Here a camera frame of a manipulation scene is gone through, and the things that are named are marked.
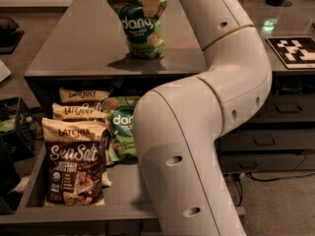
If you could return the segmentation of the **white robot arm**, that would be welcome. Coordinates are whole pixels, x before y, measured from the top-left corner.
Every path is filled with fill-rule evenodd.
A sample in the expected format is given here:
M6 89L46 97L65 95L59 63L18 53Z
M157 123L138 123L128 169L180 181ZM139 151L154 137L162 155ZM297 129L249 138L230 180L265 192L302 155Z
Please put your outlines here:
M140 99L133 117L140 168L165 236L247 236L215 141L262 107L272 67L237 0L179 1L207 69Z

